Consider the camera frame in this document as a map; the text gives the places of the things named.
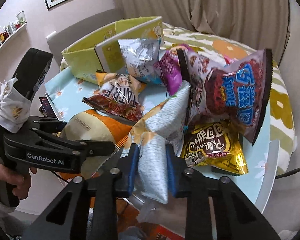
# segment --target snack logo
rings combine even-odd
[[[221,87],[226,106],[237,106],[239,111],[237,118],[245,125],[251,125],[254,115],[253,104],[255,102],[255,79],[252,67],[249,63],[243,64],[235,75],[224,76]]]
[[[133,91],[129,87],[121,87],[121,86],[115,86],[112,83],[110,83],[111,88],[105,89],[103,91],[103,95],[106,98],[113,98],[116,102],[119,104],[125,105],[129,104],[131,107],[136,108],[136,97],[133,93]]]
[[[229,148],[230,143],[222,124],[214,123],[193,132],[188,144],[189,156],[185,156],[185,159],[197,157],[199,153],[206,158],[226,157]]]

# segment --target purple snack bag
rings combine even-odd
[[[154,64],[154,69],[160,75],[160,78],[163,84],[167,87],[170,96],[174,95],[182,84],[177,49],[183,49],[187,52],[190,48],[186,44],[181,44],[168,49],[160,61]]]

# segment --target red package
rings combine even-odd
[[[115,73],[96,73],[100,90],[96,95],[83,98],[83,102],[98,111],[124,117],[137,122],[142,118],[138,94],[145,84],[134,77]]]
[[[230,119],[255,143],[270,96],[272,52],[259,50],[227,66],[188,50],[191,81],[189,125]]]

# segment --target storage box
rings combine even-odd
[[[162,17],[116,21],[86,35],[62,51],[72,74],[95,83],[96,71],[117,72],[124,66],[119,39],[162,38]]]

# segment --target black cable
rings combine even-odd
[[[284,174],[275,176],[274,179],[285,178],[285,177],[291,176],[291,175],[293,175],[293,174],[296,174],[296,173],[298,173],[298,172],[300,172],[300,168],[297,168],[297,169],[294,169],[294,170],[292,170],[292,171],[288,171],[288,172],[286,172],[286,173],[284,173]]]
[[[59,179],[63,180],[64,182],[69,183],[69,182],[66,181],[63,177],[61,177],[61,176],[59,176],[58,174],[56,174],[54,171],[52,171],[52,173],[53,173],[54,175],[56,175]]]

